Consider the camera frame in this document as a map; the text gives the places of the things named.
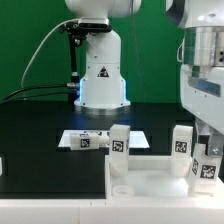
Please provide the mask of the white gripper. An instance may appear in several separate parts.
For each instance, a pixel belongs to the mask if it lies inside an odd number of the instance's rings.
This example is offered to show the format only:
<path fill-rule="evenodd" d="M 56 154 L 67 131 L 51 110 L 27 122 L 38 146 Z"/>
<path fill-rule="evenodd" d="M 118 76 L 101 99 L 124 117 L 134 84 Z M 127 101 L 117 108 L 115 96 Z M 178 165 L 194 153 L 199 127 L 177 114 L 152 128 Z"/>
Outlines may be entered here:
<path fill-rule="evenodd" d="M 182 106 L 197 117 L 197 142 L 208 143 L 206 154 L 220 158 L 224 149 L 224 68 L 213 67 L 206 78 L 196 78 L 189 65 L 182 65 L 180 96 Z M 208 125 L 221 134 L 210 134 Z"/>

